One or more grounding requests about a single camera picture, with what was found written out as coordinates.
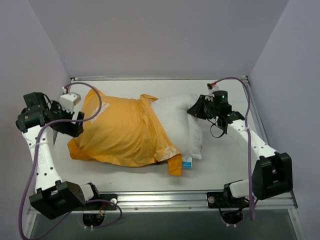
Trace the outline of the white pillow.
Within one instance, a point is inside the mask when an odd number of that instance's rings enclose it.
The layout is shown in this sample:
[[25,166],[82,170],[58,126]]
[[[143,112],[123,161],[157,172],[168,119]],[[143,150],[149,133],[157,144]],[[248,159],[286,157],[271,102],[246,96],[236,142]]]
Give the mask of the white pillow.
[[202,129],[198,120],[188,113],[198,96],[182,93],[162,97],[151,103],[151,108],[165,133],[177,150],[186,157],[202,159]]

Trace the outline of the yellow Mickey Mouse pillowcase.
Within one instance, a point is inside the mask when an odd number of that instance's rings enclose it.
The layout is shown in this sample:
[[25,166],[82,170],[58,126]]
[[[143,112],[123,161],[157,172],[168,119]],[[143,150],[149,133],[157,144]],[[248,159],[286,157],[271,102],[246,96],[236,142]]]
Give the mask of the yellow Mickey Mouse pillowcase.
[[166,162],[169,175],[180,176],[183,157],[151,107],[156,100],[148,94],[134,99],[90,90],[81,111],[91,119],[68,142],[70,157],[132,168]]

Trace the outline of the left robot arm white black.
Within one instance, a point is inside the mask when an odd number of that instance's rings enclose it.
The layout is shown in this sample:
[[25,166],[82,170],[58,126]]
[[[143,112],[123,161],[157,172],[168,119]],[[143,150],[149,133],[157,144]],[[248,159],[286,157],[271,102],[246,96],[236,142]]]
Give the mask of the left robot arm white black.
[[101,197],[96,186],[91,182],[80,186],[64,181],[54,165],[54,132],[75,138],[84,131],[83,112],[78,113],[76,123],[70,122],[81,96],[71,92],[61,95],[58,101],[50,101],[44,93],[32,92],[23,98],[26,107],[18,115],[16,126],[35,164],[35,193],[29,197],[30,205],[49,220],[84,206],[97,209]]

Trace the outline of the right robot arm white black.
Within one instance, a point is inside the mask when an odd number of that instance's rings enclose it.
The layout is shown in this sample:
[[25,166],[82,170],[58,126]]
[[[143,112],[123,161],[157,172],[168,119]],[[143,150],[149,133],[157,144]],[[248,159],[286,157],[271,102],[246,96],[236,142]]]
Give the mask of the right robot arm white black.
[[286,152],[277,152],[250,129],[246,118],[232,109],[227,91],[200,95],[187,113],[198,119],[214,120],[214,126],[233,138],[248,154],[251,180],[229,183],[222,193],[225,205],[232,207],[249,195],[265,200],[293,189],[291,157]]

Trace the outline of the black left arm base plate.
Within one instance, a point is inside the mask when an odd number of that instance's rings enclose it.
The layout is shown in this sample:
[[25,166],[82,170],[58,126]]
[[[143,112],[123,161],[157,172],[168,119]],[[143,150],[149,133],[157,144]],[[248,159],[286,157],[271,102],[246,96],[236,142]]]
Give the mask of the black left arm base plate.
[[85,205],[76,208],[74,211],[115,211],[118,202],[118,194],[102,193],[98,198],[88,200]]

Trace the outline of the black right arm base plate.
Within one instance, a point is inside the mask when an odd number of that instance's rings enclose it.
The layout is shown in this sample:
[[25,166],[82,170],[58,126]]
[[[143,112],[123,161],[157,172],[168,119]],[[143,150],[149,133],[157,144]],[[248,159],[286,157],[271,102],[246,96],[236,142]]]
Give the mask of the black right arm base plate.
[[209,191],[206,193],[207,206],[210,209],[225,208],[239,209],[249,206],[245,197],[235,198],[230,193],[223,191]]

